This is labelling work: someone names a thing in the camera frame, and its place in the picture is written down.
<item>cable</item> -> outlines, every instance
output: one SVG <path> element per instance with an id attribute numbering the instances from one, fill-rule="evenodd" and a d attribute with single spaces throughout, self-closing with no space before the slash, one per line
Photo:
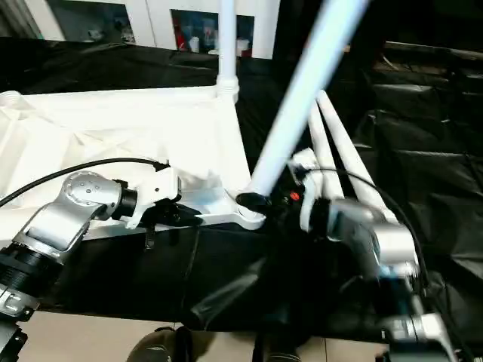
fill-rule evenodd
<path id="1" fill-rule="evenodd" d="M 40 179 L 37 179 L 36 181 L 33 181 L 21 188 L 19 188 L 17 191 L 12 192 L 11 194 L 5 196 L 3 199 L 0 200 L 0 207 L 8 204 L 10 201 L 14 200 L 15 198 L 18 198 L 20 195 L 24 194 L 25 192 L 33 189 L 34 187 L 41 185 L 42 183 L 46 183 L 47 181 L 50 181 L 51 179 L 55 179 L 59 176 L 66 175 L 68 173 L 74 172 L 74 171 L 79 171 L 88 167 L 93 167 L 93 166 L 98 166 L 100 164 L 114 164 L 116 162 L 134 162 L 137 164 L 151 164 L 156 171 L 163 170 L 166 167 L 168 167 L 166 164 L 162 164 L 161 162 L 153 161 L 153 160 L 147 160 L 145 158 L 129 158 L 129 157 L 119 157 L 119 158 L 107 158 L 105 160 L 99 160 L 99 161 L 91 161 L 91 162 L 85 162 L 84 164 L 78 164 L 76 166 L 68 167 L 63 170 L 51 173 L 50 175 L 44 176 Z"/>

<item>white frame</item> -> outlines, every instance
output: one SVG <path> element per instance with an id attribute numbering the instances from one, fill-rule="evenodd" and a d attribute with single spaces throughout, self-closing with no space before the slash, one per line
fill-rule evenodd
<path id="1" fill-rule="evenodd" d="M 103 2 L 107 4 L 121 4 L 126 7 L 129 23 L 134 34 L 136 45 L 155 47 L 154 34 L 151 27 L 148 7 L 140 0 L 64 0 L 77 2 Z M 45 40 L 65 41 L 51 7 L 46 0 L 25 0 L 27 7 L 37 23 Z"/>
<path id="2" fill-rule="evenodd" d="M 155 42 L 159 48 L 176 50 L 171 9 L 219 13 L 220 0 L 147 0 Z M 272 59 L 280 0 L 238 0 L 237 15 L 254 17 L 252 57 Z"/>

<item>white pvc pipe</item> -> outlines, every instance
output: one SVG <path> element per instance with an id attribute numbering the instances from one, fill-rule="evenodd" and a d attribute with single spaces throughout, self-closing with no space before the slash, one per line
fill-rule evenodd
<path id="1" fill-rule="evenodd" d="M 328 82 L 368 0 L 326 0 L 258 160 L 250 192 L 269 195 L 307 125 L 310 106 Z"/>
<path id="2" fill-rule="evenodd" d="M 220 0 L 218 14 L 219 70 L 218 77 L 236 77 L 236 12 L 235 0 Z"/>
<path id="3" fill-rule="evenodd" d="M 357 149 L 355 149 L 355 146 L 352 143 L 346 128 L 343 126 L 339 115 L 337 114 L 334 106 L 332 106 L 331 100 L 329 100 L 328 95 L 323 90 L 319 92 L 317 101 L 346 170 L 355 173 L 356 175 L 374 184 L 371 175 L 368 173 L 368 169 L 365 167 L 364 162 L 362 162 L 361 156 L 357 152 Z M 387 209 L 386 204 L 384 204 L 384 200 L 379 195 L 379 192 L 353 177 L 350 177 L 349 180 L 352 183 L 355 194 L 360 201 L 380 209 L 384 212 L 387 219 L 397 221 L 394 214 Z"/>
<path id="4" fill-rule="evenodd" d="M 335 168 L 334 158 L 332 157 L 331 146 L 325 133 L 322 117 L 318 110 L 317 103 L 314 103 L 310 109 L 309 116 L 310 136 L 314 145 L 314 153 L 320 167 Z M 335 198 L 343 198 L 344 192 L 340 184 L 339 175 L 335 172 L 324 172 L 324 182 L 322 186 L 322 195 L 324 198 L 334 200 Z"/>

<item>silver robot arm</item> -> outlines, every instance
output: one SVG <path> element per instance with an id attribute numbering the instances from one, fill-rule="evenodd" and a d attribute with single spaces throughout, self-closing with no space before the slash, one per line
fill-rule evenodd
<path id="1" fill-rule="evenodd" d="M 179 187 L 171 167 L 135 189 L 90 171 L 69 175 L 57 198 L 41 207 L 0 250 L 0 362 L 18 359 L 27 336 L 16 322 L 30 319 L 38 298 L 58 279 L 91 220 L 120 219 L 135 228 L 158 201 L 173 207 L 180 198 Z"/>
<path id="2" fill-rule="evenodd" d="M 379 210 L 348 199 L 329 207 L 328 238 L 346 244 L 358 261 L 361 276 L 377 284 L 376 310 L 383 317 L 390 360 L 458 362 L 445 323 L 426 312 L 411 280 L 420 266 L 414 239 L 405 225 L 386 220 Z M 417 346 L 426 346 L 423 351 Z"/>

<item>black fabric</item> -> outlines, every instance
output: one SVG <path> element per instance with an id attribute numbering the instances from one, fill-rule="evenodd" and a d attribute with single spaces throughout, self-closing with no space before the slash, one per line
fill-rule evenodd
<path id="1" fill-rule="evenodd" d="M 154 48 L 0 39 L 0 91 L 24 94 L 214 84 L 217 59 Z M 464 339 L 483 345 L 483 66 L 449 51 L 345 56 L 328 89 L 377 185 L 408 213 L 432 290 Z M 236 105 L 253 170 L 293 64 L 241 59 Z M 304 135 L 298 149 L 309 146 Z M 292 187 L 284 175 L 278 189 Z M 380 341 L 371 292 L 338 244 L 283 225 L 236 225 L 86 241 L 42 308 L 182 321 L 211 330 L 300 328 Z"/>

